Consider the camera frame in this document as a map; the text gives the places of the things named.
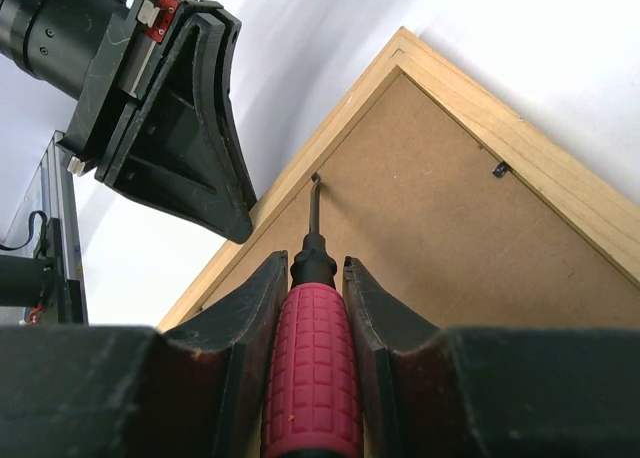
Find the screwdriver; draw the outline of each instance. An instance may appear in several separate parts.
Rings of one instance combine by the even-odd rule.
[[[320,234],[320,176],[312,177],[309,233],[291,266],[262,417],[261,456],[361,457],[362,413],[353,338]]]

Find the black clip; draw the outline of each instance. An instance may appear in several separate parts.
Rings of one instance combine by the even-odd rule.
[[[507,174],[507,171],[510,171],[510,170],[511,170],[511,167],[507,164],[507,162],[502,161],[498,163],[498,166],[496,166],[491,173],[493,173],[493,176],[495,176],[496,178],[502,178],[504,175]]]

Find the white background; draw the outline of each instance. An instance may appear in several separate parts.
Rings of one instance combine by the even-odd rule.
[[[243,22],[231,98],[258,194],[404,25],[640,203],[637,0],[216,1]],[[0,73],[1,237],[74,103]],[[76,183],[90,320],[157,324],[222,240]]]

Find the wooden frame edge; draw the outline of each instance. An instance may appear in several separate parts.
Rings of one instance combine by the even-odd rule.
[[[401,28],[251,212],[254,232],[226,242],[158,328],[196,314],[382,93],[405,74],[571,226],[640,286],[640,210],[471,78]]]

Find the textured red grip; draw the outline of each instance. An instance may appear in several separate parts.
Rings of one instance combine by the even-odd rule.
[[[327,450],[361,457],[362,413],[344,301],[307,283],[282,305],[262,417],[262,456]]]

